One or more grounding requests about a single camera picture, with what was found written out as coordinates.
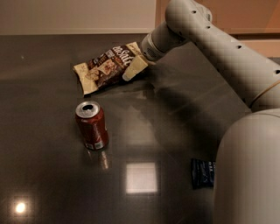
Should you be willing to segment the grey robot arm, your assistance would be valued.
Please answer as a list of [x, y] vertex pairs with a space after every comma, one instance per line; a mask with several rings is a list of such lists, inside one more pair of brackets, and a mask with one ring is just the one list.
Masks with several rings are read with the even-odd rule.
[[213, 162], [191, 162], [194, 188], [212, 186], [214, 224], [280, 224], [279, 66], [212, 23], [195, 0], [171, 0], [165, 21], [141, 44], [157, 61], [191, 41], [223, 78], [222, 107], [235, 98], [245, 109], [220, 140]]

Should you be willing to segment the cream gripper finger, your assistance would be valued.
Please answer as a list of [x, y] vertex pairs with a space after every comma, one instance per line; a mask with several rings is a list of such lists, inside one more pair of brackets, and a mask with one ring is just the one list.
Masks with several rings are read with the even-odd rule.
[[122, 78], [125, 81], [130, 81], [137, 74], [141, 73], [148, 66], [148, 60], [143, 56], [136, 56], [124, 71]]

